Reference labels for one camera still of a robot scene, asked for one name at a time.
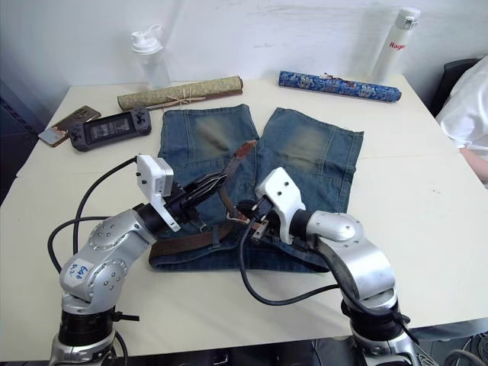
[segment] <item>denim shorts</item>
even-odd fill
[[[231,108],[166,111],[163,116],[161,149],[175,172],[175,180],[186,185],[204,174],[222,170],[233,152],[247,140],[258,140],[240,164],[226,189],[234,204],[255,199],[255,186],[271,170],[281,166],[292,177],[308,210],[346,212],[355,163],[363,140],[362,132],[344,130],[314,120],[300,112],[277,108],[261,139],[245,104]],[[218,194],[197,207],[210,228],[226,219],[226,208]],[[237,245],[243,227],[238,227],[208,247],[151,258],[163,271],[204,271],[238,268]],[[198,233],[191,224],[160,239]],[[323,261],[307,251],[303,243],[293,246],[278,238],[263,237],[246,243],[246,267],[275,271],[326,271]]]

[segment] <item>white table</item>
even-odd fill
[[[293,108],[351,130],[363,130],[348,212],[389,258],[402,311],[411,326],[488,316],[488,194],[462,156],[401,75],[391,85],[394,104],[279,88],[272,80],[244,82],[240,96],[183,108],[246,103],[259,133],[276,107]],[[102,115],[120,112],[116,96],[144,85],[71,87],[52,122],[87,104]],[[77,152],[69,142],[52,149],[39,142],[0,210],[0,360],[48,359],[61,314],[61,288],[46,241],[74,217],[79,200],[101,173],[137,153],[156,155],[162,111],[151,112],[145,137]],[[144,202],[129,167],[105,181],[84,215],[112,215]],[[82,223],[84,242],[95,223]],[[63,263],[71,230],[60,233]],[[120,322],[131,355],[183,352],[350,334],[338,291],[288,307],[254,300],[237,271],[161,273],[146,253],[134,264],[117,308],[141,321]],[[285,298],[330,284],[329,274],[252,271],[256,289]]]

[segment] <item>black chair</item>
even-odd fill
[[[480,59],[460,59],[444,65],[444,74],[429,107],[432,116],[438,115],[456,82],[466,70],[473,67],[478,61]]]

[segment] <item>handwritten label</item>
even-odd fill
[[[71,287],[75,287],[85,281],[87,274],[92,268],[92,263],[78,258],[68,267],[64,274],[64,282]]]

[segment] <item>person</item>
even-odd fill
[[[488,56],[460,77],[436,120],[488,188]]]

